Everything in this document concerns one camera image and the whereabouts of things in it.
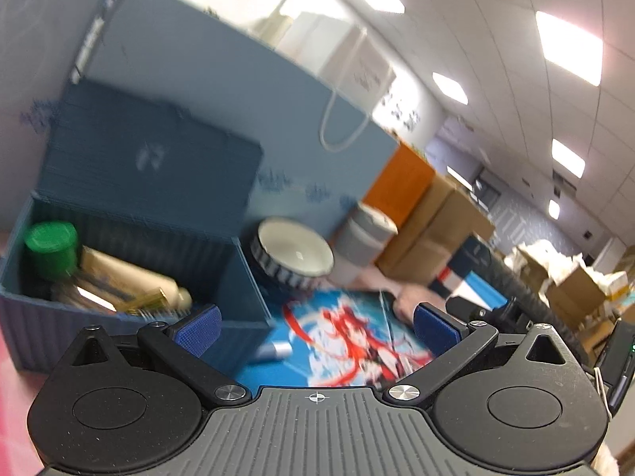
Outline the person's hand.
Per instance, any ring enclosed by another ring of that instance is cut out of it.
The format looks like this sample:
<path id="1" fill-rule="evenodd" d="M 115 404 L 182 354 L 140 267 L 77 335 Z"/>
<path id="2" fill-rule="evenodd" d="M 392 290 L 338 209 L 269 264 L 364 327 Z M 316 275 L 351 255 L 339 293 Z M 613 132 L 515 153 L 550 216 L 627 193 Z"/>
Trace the person's hand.
<path id="1" fill-rule="evenodd" d="M 428 303 L 443 312 L 446 310 L 446 300 L 436 292 L 423 286 L 407 284 L 402 286 L 393 304 L 393 312 L 401 322 L 411 326 L 414 311 L 420 303 Z"/>

